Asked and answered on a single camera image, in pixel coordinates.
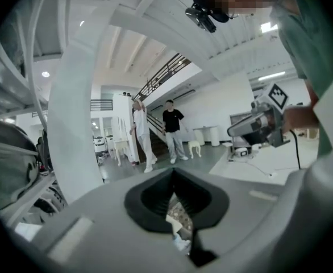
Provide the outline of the person's green shirt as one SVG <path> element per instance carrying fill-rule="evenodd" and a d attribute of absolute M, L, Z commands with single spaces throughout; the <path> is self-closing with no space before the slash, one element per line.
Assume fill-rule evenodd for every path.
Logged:
<path fill-rule="evenodd" d="M 333 82 L 333 17 L 321 0 L 275 0 L 270 17 L 313 107 Z"/>

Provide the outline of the staircase with dark railing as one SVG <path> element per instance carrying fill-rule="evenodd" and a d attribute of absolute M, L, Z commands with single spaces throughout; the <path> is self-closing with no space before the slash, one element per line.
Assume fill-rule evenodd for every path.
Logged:
<path fill-rule="evenodd" d="M 143 101 L 149 97 L 163 83 L 168 81 L 172 76 L 191 63 L 185 56 L 177 53 L 159 71 L 157 71 L 150 80 L 141 88 L 134 99 Z"/>

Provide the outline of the grey rounded shell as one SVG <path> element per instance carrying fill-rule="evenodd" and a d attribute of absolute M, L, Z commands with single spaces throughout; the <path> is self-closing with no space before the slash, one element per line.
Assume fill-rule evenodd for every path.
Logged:
<path fill-rule="evenodd" d="M 21 128 L 0 120 L 0 210 L 17 202 L 38 177 L 35 145 Z"/>

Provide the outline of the person's right forearm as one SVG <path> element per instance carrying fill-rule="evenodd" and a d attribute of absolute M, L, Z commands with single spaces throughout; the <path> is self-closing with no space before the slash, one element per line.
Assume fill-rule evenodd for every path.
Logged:
<path fill-rule="evenodd" d="M 311 106 L 291 106 L 284 111 L 282 130 L 317 128 L 319 121 Z"/>

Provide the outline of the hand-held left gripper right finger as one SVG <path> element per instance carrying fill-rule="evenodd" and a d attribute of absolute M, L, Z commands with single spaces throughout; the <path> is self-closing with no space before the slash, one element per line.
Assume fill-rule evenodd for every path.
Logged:
<path fill-rule="evenodd" d="M 199 231 L 219 224 L 228 211 L 230 198 L 221 188 L 180 168 L 173 170 L 172 183 L 174 193 L 193 224 L 189 258 L 197 267 L 202 267 L 218 255 L 203 248 Z"/>

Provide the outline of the ceiling strip light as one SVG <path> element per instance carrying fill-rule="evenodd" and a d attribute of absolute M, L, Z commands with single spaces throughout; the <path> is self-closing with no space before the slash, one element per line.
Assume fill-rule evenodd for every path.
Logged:
<path fill-rule="evenodd" d="M 258 80 L 259 81 L 269 80 L 269 79 L 272 79 L 272 78 L 283 76 L 284 74 L 285 74 L 285 71 L 277 72 L 277 73 L 273 73 L 273 74 L 270 74 L 270 75 L 261 76 L 261 77 L 258 78 Z"/>
<path fill-rule="evenodd" d="M 264 33 L 267 33 L 267 32 L 278 30 L 278 25 L 277 24 L 271 24 L 271 22 L 267 22 L 267 23 L 262 24 L 260 26 L 260 28 L 261 28 L 261 32 L 264 34 Z"/>

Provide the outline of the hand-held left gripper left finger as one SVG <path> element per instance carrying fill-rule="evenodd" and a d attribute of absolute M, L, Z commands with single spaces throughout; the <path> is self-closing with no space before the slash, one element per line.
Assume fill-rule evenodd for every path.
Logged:
<path fill-rule="evenodd" d="M 171 233 L 172 225 L 166 221 L 166 216 L 173 194 L 173 170 L 170 168 L 132 187 L 125 195 L 124 207 L 142 229 Z"/>

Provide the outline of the white stool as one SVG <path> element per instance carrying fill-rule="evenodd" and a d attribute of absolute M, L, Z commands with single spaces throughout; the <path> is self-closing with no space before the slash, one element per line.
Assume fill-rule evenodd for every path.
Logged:
<path fill-rule="evenodd" d="M 199 141 L 197 140 L 191 140 L 188 141 L 188 150 L 190 153 L 190 157 L 193 159 L 194 158 L 194 152 L 201 158 L 201 146 Z"/>

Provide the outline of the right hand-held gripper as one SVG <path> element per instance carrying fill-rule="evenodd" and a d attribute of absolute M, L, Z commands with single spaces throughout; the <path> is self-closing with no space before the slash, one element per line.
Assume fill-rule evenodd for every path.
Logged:
<path fill-rule="evenodd" d="M 251 102 L 251 114 L 227 129 L 230 137 L 241 137 L 249 145 L 268 143 L 280 147 L 284 141 L 282 127 L 289 96 L 271 83 Z"/>

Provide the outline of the white side table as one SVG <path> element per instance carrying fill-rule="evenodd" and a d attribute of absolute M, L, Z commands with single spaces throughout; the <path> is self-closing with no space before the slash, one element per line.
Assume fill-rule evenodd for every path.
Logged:
<path fill-rule="evenodd" d="M 120 154 L 122 153 L 126 158 L 129 158 L 130 149 L 128 140 L 116 140 L 114 141 L 115 159 L 118 161 L 118 167 L 121 166 Z"/>

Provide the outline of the small white floor device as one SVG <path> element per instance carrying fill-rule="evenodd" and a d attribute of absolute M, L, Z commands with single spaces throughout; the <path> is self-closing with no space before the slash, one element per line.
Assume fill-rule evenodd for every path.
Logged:
<path fill-rule="evenodd" d="M 248 156 L 251 152 L 251 148 L 250 147 L 238 147 L 235 148 L 233 151 L 233 155 L 236 157 L 244 157 L 244 156 Z"/>

